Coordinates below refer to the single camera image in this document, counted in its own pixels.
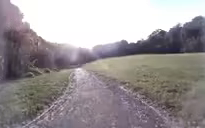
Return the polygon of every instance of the dirt road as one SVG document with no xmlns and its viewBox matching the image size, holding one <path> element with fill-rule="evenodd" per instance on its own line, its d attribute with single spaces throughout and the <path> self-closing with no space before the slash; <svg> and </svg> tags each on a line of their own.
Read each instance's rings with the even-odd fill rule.
<svg viewBox="0 0 205 128">
<path fill-rule="evenodd" d="M 118 86 L 83 69 L 74 73 L 73 91 L 61 97 L 28 128 L 167 128 L 153 109 Z"/>
</svg>

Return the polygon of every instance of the bright sky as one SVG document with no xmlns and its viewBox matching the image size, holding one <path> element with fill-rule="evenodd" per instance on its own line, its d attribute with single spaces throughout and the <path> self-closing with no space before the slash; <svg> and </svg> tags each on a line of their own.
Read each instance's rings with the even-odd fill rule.
<svg viewBox="0 0 205 128">
<path fill-rule="evenodd" d="M 205 15 L 205 0 L 12 0 L 38 35 L 91 48 L 122 39 L 136 42 Z"/>
</svg>

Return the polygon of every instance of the forest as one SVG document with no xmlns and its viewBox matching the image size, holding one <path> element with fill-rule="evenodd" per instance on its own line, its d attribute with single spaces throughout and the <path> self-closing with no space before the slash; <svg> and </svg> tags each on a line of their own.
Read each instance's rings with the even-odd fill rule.
<svg viewBox="0 0 205 128">
<path fill-rule="evenodd" d="M 177 24 L 169 31 L 157 29 L 144 40 L 130 43 L 121 40 L 90 50 L 46 41 L 23 22 L 17 6 L 10 0 L 0 0 L 0 82 L 34 77 L 106 57 L 188 52 L 205 52 L 204 16 Z"/>
</svg>

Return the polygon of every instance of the grass field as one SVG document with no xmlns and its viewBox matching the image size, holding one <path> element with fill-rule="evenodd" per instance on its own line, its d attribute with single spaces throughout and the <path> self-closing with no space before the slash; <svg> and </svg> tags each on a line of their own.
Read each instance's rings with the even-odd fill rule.
<svg viewBox="0 0 205 128">
<path fill-rule="evenodd" d="M 117 57 L 84 68 L 125 81 L 127 87 L 165 106 L 172 115 L 205 126 L 204 53 Z"/>
<path fill-rule="evenodd" d="M 0 85 L 0 127 L 17 127 L 33 119 L 68 86 L 71 70 L 44 74 Z"/>
</svg>

